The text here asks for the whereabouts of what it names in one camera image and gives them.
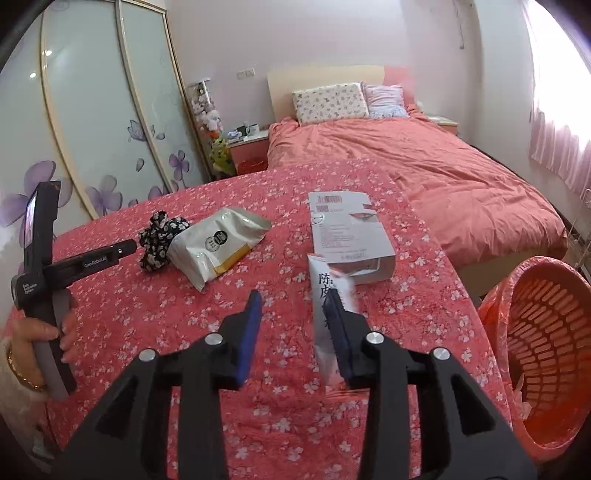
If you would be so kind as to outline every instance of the white wall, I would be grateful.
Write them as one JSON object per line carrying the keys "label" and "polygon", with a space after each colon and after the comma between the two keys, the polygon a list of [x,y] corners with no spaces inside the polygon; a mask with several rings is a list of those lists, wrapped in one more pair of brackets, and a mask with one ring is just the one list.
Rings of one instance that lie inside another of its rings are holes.
{"label": "white wall", "polygon": [[166,8],[165,0],[145,0],[147,4],[152,4],[160,8]]}
{"label": "white wall", "polygon": [[[482,38],[482,90],[474,144],[535,186],[569,220],[580,200],[554,173],[529,160],[533,63],[518,0],[475,0]],[[588,235],[591,215],[577,229]]]}
{"label": "white wall", "polygon": [[[474,9],[457,0],[167,0],[171,36],[183,80],[211,77],[227,128],[274,121],[267,88],[272,68],[301,64],[409,65],[417,98],[460,122],[470,134],[475,107]],[[256,76],[236,73],[254,67]]]}

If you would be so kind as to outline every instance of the human hand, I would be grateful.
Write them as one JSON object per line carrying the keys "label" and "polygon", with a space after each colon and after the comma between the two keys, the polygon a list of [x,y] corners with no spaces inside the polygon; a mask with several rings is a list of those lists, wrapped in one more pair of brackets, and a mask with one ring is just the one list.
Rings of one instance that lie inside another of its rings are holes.
{"label": "human hand", "polygon": [[[75,309],[78,302],[70,297],[70,308]],[[64,351],[61,361],[69,363],[76,358],[76,315],[72,310],[61,321],[61,329],[64,336],[60,340],[60,347]],[[58,337],[56,327],[38,319],[24,317],[16,320],[13,325],[11,340],[12,363],[15,369],[29,382],[35,385],[44,385],[45,379],[37,365],[33,342],[46,342]]]}

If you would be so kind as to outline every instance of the barcode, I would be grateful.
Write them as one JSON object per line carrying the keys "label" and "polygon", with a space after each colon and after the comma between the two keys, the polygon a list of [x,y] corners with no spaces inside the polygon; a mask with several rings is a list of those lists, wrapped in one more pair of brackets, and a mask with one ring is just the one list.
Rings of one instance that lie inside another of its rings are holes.
{"label": "barcode", "polygon": [[343,197],[341,195],[320,195],[318,203],[342,203]]}
{"label": "barcode", "polygon": [[355,254],[349,254],[349,255],[341,255],[341,260],[344,261],[351,261],[351,260],[361,260],[362,258],[365,258],[365,252],[358,252]]}

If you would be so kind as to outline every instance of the pink pillow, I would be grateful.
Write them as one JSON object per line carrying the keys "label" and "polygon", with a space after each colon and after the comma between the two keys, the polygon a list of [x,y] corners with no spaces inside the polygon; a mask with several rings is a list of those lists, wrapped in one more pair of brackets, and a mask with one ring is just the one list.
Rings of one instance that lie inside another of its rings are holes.
{"label": "pink pillow", "polygon": [[402,85],[404,89],[404,106],[409,107],[414,102],[414,79],[406,67],[384,67],[384,81],[382,85]]}
{"label": "pink pillow", "polygon": [[408,118],[404,108],[404,90],[400,85],[368,85],[362,83],[370,118]]}

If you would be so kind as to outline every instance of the floral pillow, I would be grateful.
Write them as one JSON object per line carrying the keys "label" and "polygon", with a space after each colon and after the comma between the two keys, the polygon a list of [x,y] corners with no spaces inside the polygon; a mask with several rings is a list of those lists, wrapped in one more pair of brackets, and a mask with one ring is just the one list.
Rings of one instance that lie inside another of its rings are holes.
{"label": "floral pillow", "polygon": [[363,83],[370,118],[408,118],[404,108],[404,90],[400,85],[368,85]]}
{"label": "floral pillow", "polygon": [[300,125],[343,118],[367,118],[369,114],[360,83],[298,90],[292,96]]}

